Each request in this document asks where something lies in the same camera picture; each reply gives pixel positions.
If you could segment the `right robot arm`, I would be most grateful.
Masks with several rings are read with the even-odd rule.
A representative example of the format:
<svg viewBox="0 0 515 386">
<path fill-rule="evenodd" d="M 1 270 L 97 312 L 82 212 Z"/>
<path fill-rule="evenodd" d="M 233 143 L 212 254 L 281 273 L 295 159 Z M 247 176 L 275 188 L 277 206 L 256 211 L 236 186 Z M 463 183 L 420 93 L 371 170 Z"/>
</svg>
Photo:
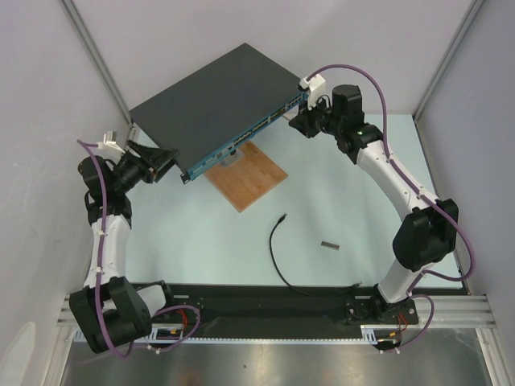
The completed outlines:
<svg viewBox="0 0 515 386">
<path fill-rule="evenodd" d="M 302 100 L 289 125 L 307 138 L 333 136 L 338 149 L 381 188 L 402 222 L 392 243 L 395 260 L 369 301 L 370 317 L 391 322 L 422 275 L 454 251 L 458 207 L 426 191 L 386 153 L 384 134 L 365 121 L 356 85 L 334 87 L 329 101 L 324 80 L 301 80 L 299 88 Z"/>
</svg>

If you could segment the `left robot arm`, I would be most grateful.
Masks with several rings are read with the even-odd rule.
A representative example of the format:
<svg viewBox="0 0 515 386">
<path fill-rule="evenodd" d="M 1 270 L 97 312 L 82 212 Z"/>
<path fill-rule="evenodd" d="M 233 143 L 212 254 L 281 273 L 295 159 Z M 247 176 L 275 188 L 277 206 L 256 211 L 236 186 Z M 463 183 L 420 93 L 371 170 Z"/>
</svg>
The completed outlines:
<svg viewBox="0 0 515 386">
<path fill-rule="evenodd" d="M 138 183 L 157 183 L 174 165 L 176 149 L 129 141 L 83 143 L 87 152 L 77 170 L 87 191 L 84 205 L 93 232 L 93 250 L 82 289 L 70 294 L 71 312 L 90 349 L 117 354 L 152 331 L 152 319 L 173 319 L 177 302 L 164 281 L 137 289 L 126 277 L 126 252 L 132 230 L 128 192 Z"/>
</svg>

